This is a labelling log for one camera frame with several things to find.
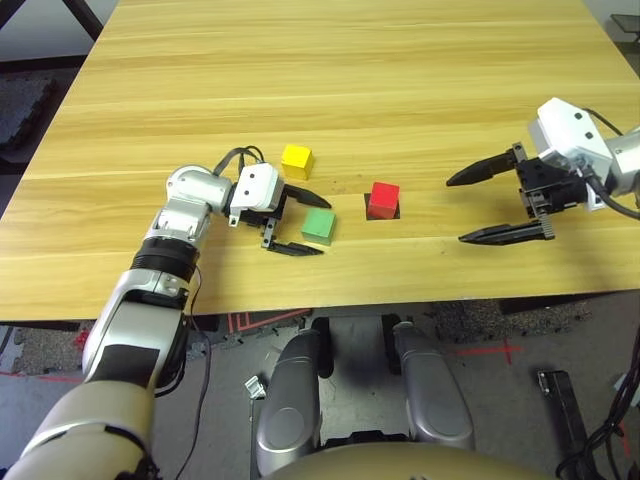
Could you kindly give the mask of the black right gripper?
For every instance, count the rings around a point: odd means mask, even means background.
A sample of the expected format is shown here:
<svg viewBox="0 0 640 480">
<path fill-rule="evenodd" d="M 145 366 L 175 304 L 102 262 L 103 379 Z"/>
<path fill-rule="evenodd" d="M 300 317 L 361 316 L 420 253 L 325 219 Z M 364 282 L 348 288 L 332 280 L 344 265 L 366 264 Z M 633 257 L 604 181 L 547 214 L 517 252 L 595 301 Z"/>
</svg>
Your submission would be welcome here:
<svg viewBox="0 0 640 480">
<path fill-rule="evenodd" d="M 521 143 L 514 143 L 512 148 L 463 168 L 453 174 L 446 185 L 476 184 L 515 168 L 521 200 L 531 221 L 482 228 L 460 236 L 460 242 L 506 246 L 532 240 L 552 240 L 555 233 L 551 215 L 586 202 L 586 184 L 580 176 L 548 165 L 539 158 L 529 159 Z"/>
</svg>

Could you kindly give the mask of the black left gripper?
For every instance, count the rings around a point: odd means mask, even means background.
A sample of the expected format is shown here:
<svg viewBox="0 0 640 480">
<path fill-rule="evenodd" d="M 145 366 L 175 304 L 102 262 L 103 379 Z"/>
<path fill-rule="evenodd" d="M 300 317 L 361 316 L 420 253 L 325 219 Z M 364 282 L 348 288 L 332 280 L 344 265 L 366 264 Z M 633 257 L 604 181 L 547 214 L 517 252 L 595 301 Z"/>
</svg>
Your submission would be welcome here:
<svg viewBox="0 0 640 480">
<path fill-rule="evenodd" d="M 275 236 L 277 223 L 282 219 L 287 197 L 294 198 L 298 203 L 321 209 L 331 209 L 331 204 L 316 193 L 294 185 L 285 184 L 281 199 L 274 211 L 257 212 L 246 210 L 244 222 L 249 226 L 262 229 L 261 247 L 268 251 L 287 256 L 315 256 L 323 251 L 314 247 L 295 242 L 278 243 Z"/>
</svg>

